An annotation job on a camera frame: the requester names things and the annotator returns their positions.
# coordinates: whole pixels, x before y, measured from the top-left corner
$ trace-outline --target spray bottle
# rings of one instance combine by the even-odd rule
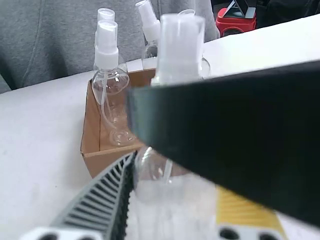
[[[181,12],[178,13],[179,15],[189,15],[189,16],[194,16],[196,14],[196,11],[193,10],[193,9],[185,9],[185,10],[182,10]],[[210,70],[211,70],[211,67],[210,67],[210,63],[208,62],[207,59],[205,59],[203,56],[202,56],[202,60],[201,60],[201,76],[203,78],[207,78],[210,76]]]
[[[115,12],[109,8],[99,8],[98,9],[98,15],[97,15],[97,29],[98,29],[98,22],[101,20],[106,20],[106,21],[115,21]],[[97,46],[97,31],[95,31],[94,34],[94,47]],[[123,59],[123,57],[119,54],[119,65],[118,67],[121,68],[124,72],[128,72],[128,67],[126,61]],[[96,66],[96,63],[93,64],[93,71],[97,71],[98,68]]]
[[[98,22],[94,56],[97,70],[92,79],[92,90],[110,143],[126,146],[134,143],[135,136],[127,126],[125,91],[130,86],[130,79],[128,74],[119,68],[117,33],[116,22]]]
[[[142,30],[147,41],[142,50],[142,66],[144,70],[157,67],[158,40],[160,37],[160,21],[156,18],[150,0],[142,0],[135,5],[140,13]]]
[[[161,16],[157,68],[151,86],[202,79],[204,32],[202,17]],[[150,146],[138,152],[134,164],[140,240],[211,239],[208,233],[214,223],[215,209],[212,183],[163,157]]]

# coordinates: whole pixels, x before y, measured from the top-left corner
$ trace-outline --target white spray nozzle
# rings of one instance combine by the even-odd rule
[[[178,13],[178,15],[189,15],[194,16],[196,14],[196,11],[193,9],[185,9]]]
[[[198,80],[204,35],[205,19],[203,17],[189,14],[161,16],[156,69],[156,77],[160,84]]]
[[[114,21],[115,12],[109,8],[99,8],[97,21],[99,22],[100,20]]]
[[[117,48],[118,24],[115,21],[100,20],[96,30],[95,64],[98,68],[111,70],[118,66]]]
[[[150,0],[142,0],[136,3],[135,6],[141,16],[142,30],[145,39],[148,42],[158,40],[160,35],[160,21],[156,18]]]

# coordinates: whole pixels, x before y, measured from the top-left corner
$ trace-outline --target gray fabric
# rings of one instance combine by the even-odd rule
[[[8,86],[7,82],[4,78],[0,75],[0,94],[10,91],[10,87]]]
[[[115,11],[124,60],[140,58],[144,36],[138,1],[0,0],[0,74],[16,89],[92,70],[99,8]],[[195,9],[206,18],[205,40],[218,37],[210,0],[151,2],[158,17]],[[8,90],[3,85],[0,93]]]

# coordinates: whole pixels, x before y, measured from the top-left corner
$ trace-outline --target red object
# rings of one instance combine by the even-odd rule
[[[231,34],[249,32],[256,28],[256,14],[254,14],[253,18],[223,17],[226,10],[226,8],[220,9],[215,21],[221,37]]]

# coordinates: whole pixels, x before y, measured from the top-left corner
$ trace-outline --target black plastic cover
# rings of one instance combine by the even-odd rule
[[[183,167],[320,226],[320,61],[133,88],[131,131]]]

